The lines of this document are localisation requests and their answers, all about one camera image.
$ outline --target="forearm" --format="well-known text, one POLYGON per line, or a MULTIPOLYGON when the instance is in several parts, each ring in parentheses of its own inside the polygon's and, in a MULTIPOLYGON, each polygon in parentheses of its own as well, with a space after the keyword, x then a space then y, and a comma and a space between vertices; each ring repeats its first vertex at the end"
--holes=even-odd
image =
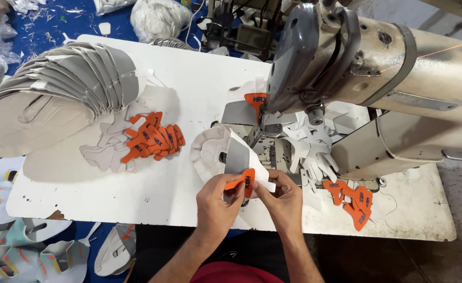
POLYGON ((324 283, 311 258, 302 233, 281 235, 291 283, 324 283))
POLYGON ((149 283, 189 282, 203 261, 214 252, 217 246, 210 245, 195 231, 149 283))

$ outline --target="gray shoe uppers bundle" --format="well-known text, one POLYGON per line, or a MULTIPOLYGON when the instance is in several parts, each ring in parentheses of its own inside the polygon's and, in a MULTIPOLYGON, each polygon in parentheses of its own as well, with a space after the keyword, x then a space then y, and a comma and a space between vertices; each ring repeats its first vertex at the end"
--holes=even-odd
POLYGON ((49 148, 139 93, 135 64, 122 50, 74 42, 21 65, 0 84, 0 157, 49 148))

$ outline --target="left hand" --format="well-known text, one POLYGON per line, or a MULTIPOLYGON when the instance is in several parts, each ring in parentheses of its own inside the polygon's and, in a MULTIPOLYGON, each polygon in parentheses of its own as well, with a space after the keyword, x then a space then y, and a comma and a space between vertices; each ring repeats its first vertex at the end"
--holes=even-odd
POLYGON ((196 195, 198 226, 195 236, 215 248, 226 237, 245 198, 245 183, 241 183, 232 196, 231 204, 222 200, 227 183, 239 180, 241 175, 219 174, 211 178, 196 195))

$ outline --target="industrial sewing machine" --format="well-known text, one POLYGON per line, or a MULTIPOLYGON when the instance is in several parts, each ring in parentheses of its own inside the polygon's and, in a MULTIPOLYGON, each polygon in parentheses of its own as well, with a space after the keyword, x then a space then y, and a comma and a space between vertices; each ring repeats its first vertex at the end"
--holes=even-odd
POLYGON ((277 47, 259 122, 244 139, 260 154, 282 133, 266 123, 272 113, 304 111, 318 125, 326 104, 343 101, 389 111, 333 145, 340 177, 369 180, 444 157, 462 161, 460 45, 358 17, 335 0, 300 4, 277 47))

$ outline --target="white tabletop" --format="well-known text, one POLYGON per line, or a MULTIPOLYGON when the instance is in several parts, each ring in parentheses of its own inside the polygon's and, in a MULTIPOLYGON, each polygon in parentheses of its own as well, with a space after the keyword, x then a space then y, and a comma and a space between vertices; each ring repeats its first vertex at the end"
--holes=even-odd
MULTIPOLYGON (((153 158, 135 160, 134 172, 102 172, 91 167, 79 152, 81 145, 96 145, 101 122, 113 121, 112 115, 102 117, 56 146, 26 156, 8 199, 8 214, 47 218, 57 212, 68 220, 196 226, 195 196, 203 183, 189 160, 190 144, 220 118, 228 89, 253 80, 257 74, 267 77, 270 65, 99 36, 82 35, 78 40, 122 49, 144 68, 141 71, 153 69, 166 87, 147 85, 141 97, 151 108, 163 112, 162 124, 180 126, 187 145, 179 154, 159 162, 153 158)), ((332 204, 329 192, 317 190, 322 210, 303 208, 303 231, 454 240, 454 223, 435 164, 385 177, 388 184, 374 194, 373 203, 384 214, 393 210, 386 222, 369 222, 357 232, 351 216, 332 204)), ((239 216, 233 228, 275 230, 258 199, 242 208, 239 216)))

